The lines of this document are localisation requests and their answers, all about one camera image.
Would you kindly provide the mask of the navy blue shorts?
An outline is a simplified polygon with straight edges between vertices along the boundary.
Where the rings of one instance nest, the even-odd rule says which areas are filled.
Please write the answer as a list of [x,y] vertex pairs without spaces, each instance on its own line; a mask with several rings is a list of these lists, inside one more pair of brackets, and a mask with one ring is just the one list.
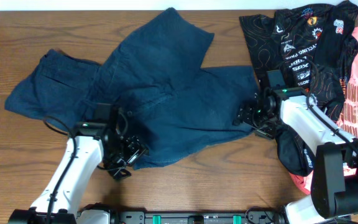
[[72,128],[93,117],[93,85],[100,64],[51,49],[5,101],[5,109],[32,119],[46,116]]
[[248,66],[202,67],[214,35],[190,24],[174,8],[128,35],[100,66],[84,119],[97,103],[119,105],[149,153],[136,169],[163,167],[208,146],[248,136],[233,125],[240,105],[258,88]]

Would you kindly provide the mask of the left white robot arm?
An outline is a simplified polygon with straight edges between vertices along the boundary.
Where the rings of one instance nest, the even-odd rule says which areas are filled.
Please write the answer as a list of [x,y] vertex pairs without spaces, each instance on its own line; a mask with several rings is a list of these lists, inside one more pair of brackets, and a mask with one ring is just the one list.
[[41,195],[27,210],[15,209],[9,223],[120,223],[107,205],[80,202],[92,173],[102,168],[117,180],[130,176],[127,167],[146,154],[137,136],[126,137],[114,123],[82,122],[68,131],[62,160]]

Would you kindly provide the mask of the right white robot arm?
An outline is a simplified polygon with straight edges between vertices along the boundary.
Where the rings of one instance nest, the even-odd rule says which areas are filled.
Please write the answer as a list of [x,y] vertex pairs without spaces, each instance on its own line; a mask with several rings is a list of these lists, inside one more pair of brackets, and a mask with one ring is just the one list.
[[234,125],[246,123],[269,139],[292,128],[314,154],[309,196],[273,213],[273,223],[350,223],[358,213],[358,139],[339,128],[302,88],[266,89],[240,106]]

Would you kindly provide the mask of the folded navy blue shorts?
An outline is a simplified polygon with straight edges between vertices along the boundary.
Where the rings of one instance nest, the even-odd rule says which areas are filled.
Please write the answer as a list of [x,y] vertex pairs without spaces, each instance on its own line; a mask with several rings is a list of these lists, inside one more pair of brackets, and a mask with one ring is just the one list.
[[93,85],[100,64],[51,49],[5,101],[5,109],[32,119],[46,116],[72,128],[93,117]]

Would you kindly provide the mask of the black printed cycling jersey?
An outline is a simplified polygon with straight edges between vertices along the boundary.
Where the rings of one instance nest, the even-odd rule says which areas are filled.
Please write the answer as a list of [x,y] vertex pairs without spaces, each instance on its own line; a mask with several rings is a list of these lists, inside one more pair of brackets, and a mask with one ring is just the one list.
[[[313,57],[325,30],[329,26],[355,28],[357,16],[358,6],[350,1],[281,9],[274,17],[241,16],[239,22],[261,89],[269,84],[267,71],[279,69],[287,86],[302,87],[316,97],[312,85],[319,69]],[[326,110],[319,109],[328,116]]]

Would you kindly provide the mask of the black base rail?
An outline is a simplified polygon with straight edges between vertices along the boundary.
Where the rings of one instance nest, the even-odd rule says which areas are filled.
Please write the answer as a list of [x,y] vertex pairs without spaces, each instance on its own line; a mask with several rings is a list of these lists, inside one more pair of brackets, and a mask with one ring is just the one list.
[[286,224],[285,212],[251,207],[244,212],[147,212],[118,211],[108,205],[87,205],[76,214],[82,224]]

